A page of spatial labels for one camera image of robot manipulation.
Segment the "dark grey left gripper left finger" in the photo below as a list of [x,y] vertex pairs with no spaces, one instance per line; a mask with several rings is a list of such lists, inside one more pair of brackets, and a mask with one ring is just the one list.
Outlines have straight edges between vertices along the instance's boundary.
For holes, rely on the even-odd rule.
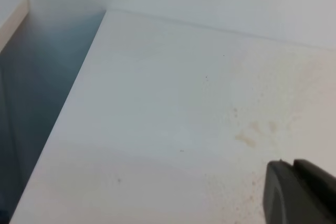
[[263,209],[267,224],[333,223],[333,215],[314,203],[293,164],[282,160],[267,164]]

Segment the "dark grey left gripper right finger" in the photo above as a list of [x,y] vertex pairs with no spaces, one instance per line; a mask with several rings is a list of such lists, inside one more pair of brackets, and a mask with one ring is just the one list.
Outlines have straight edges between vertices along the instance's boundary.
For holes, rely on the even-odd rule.
[[335,215],[335,176],[305,159],[294,160],[293,167],[314,203]]

